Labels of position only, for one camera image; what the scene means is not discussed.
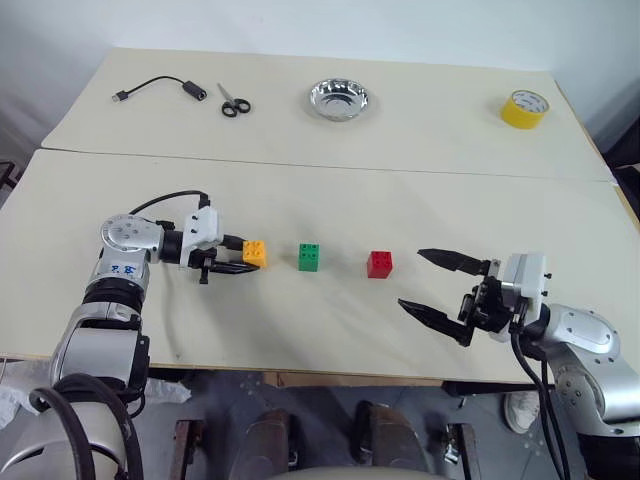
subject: table surface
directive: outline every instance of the table surface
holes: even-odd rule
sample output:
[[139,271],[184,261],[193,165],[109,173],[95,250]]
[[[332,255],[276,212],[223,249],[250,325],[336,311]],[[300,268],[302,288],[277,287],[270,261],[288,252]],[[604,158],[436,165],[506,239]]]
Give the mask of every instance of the table surface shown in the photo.
[[[461,348],[397,305],[455,317],[478,278],[415,253],[437,247],[545,252],[548,301],[603,314],[640,370],[640,235],[610,183],[42,150],[0,210],[0,354],[49,355],[81,302],[102,222],[186,188],[211,194],[225,232],[265,240],[269,266],[203,286],[196,271],[152,265],[143,318],[154,365],[525,380],[508,345],[477,332]],[[181,198],[145,213],[180,226],[194,208]],[[319,272],[297,270],[300,242],[320,244]],[[366,278],[370,250],[393,252],[388,279]]]
[[[157,75],[205,88],[198,102],[173,81],[128,100],[111,96]],[[318,81],[346,77],[371,94],[370,108],[334,123],[309,111]],[[220,82],[253,110],[220,113]],[[534,130],[504,123],[517,89],[551,109]],[[611,180],[547,72],[328,58],[114,49],[56,129],[50,149],[177,156],[288,165]]]

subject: green lego brick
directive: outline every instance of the green lego brick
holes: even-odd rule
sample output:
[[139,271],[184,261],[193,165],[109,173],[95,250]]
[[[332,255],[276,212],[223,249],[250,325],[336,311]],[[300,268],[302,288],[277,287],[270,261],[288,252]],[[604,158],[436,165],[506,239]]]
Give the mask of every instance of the green lego brick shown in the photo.
[[320,259],[320,245],[301,243],[298,252],[298,270],[301,272],[317,272]]

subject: shoe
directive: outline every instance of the shoe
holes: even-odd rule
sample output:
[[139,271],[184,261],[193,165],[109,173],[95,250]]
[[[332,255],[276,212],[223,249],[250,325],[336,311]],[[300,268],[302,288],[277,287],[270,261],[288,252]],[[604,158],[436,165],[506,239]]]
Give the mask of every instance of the shoe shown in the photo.
[[539,412],[538,392],[513,392],[504,396],[504,418],[516,433],[527,433]]

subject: yellow tape roll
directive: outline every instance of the yellow tape roll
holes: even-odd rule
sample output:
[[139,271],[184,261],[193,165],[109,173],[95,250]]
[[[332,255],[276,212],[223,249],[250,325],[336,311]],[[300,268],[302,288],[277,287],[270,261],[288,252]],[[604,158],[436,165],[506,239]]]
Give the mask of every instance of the yellow tape roll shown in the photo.
[[504,104],[500,115],[512,127],[535,128],[549,110],[549,102],[542,95],[529,90],[516,90]]

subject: scissor handle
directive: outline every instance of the scissor handle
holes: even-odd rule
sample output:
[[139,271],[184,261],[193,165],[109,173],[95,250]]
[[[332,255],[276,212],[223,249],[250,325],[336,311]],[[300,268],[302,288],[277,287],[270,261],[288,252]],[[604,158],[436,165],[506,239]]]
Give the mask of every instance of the scissor handle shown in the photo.
[[238,115],[236,107],[232,105],[231,102],[224,102],[222,104],[222,107],[220,108],[220,111],[225,117],[233,118]]
[[236,110],[240,113],[249,113],[251,111],[251,104],[244,98],[236,98],[234,103],[236,104]]

